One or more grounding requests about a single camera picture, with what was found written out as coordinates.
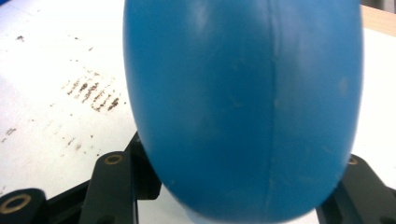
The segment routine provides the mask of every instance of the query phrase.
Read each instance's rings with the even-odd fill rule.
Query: wooden edge
[[[396,14],[361,6],[361,16],[364,28],[396,36]]]

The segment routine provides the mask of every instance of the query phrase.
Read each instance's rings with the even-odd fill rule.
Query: blue rubber object
[[[164,185],[226,222],[321,204],[361,98],[360,1],[127,0],[134,118]]]

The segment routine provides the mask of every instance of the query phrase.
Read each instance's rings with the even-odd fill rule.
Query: white table surface
[[[0,196],[51,198],[89,179],[136,131],[122,59],[123,0],[12,0],[0,6]],[[353,153],[396,189],[396,38],[364,30],[364,86]],[[140,223],[211,223],[163,188]],[[290,223],[318,223],[315,212]]]

